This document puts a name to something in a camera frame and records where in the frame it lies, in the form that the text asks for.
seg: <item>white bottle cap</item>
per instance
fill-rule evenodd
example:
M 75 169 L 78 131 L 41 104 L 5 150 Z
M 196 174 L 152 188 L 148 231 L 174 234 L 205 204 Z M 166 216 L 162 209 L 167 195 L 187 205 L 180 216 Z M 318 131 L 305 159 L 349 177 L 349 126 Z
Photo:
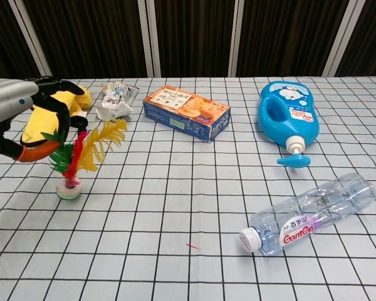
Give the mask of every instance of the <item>white bottle cap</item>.
M 286 148 L 290 154 L 301 154 L 305 150 L 305 140 L 301 136 L 291 136 L 286 140 Z
M 239 238 L 248 252 L 255 252 L 262 247 L 262 241 L 259 233 L 256 232 L 254 228 L 246 228 L 241 230 L 241 232 L 239 232 Z

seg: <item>cardboard box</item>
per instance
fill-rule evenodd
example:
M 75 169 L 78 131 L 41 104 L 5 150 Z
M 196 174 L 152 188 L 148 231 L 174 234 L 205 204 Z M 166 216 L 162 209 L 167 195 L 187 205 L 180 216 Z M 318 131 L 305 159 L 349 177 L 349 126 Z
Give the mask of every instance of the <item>cardboard box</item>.
M 210 142 L 230 121 L 228 105 L 172 86 L 164 86 L 144 100 L 147 118 Z

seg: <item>curtain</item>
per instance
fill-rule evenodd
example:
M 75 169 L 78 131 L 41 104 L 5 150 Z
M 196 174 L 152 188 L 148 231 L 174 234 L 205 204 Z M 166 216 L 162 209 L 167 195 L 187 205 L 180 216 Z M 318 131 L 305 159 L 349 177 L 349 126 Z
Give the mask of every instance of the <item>curtain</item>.
M 24 3 L 55 76 L 147 76 L 137 0 Z
M 237 76 L 320 76 L 348 0 L 245 1 Z
M 0 0 L 0 78 L 38 77 L 39 70 L 7 0 Z
M 226 77 L 234 0 L 155 0 L 163 77 Z
M 338 66 L 336 76 L 376 75 L 376 0 L 367 0 Z

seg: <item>grid tablecloth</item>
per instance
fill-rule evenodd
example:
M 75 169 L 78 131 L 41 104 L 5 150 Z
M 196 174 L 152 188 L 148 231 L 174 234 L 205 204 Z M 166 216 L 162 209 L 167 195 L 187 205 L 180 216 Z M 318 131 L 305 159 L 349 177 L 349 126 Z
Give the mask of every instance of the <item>grid tablecloth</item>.
M 98 105 L 109 80 L 75 82 Z M 0 156 L 0 301 L 376 300 L 376 202 L 277 256 L 239 242 L 251 213 L 342 174 L 376 188 L 376 77 L 284 78 L 310 88 L 320 122 L 311 166 L 296 170 L 276 165 L 286 152 L 256 122 L 273 80 L 125 79 L 140 88 L 126 141 L 79 173 L 74 201 L 55 194 L 49 160 Z M 143 98 L 165 84 L 228 103 L 229 127 L 207 144 L 146 119 Z M 19 140 L 28 118 L 6 137 Z M 88 119 L 100 124 L 95 109 Z

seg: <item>empty plastic bottle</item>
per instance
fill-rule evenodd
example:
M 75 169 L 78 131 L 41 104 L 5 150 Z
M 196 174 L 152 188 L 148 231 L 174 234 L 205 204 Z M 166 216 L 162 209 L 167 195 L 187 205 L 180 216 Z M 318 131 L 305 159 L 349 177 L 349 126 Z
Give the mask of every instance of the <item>empty plastic bottle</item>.
M 375 199 L 375 189 L 359 174 L 347 174 L 254 213 L 251 226 L 240 232 L 245 249 L 262 249 L 266 255 L 281 251 L 317 229 L 366 208 Z

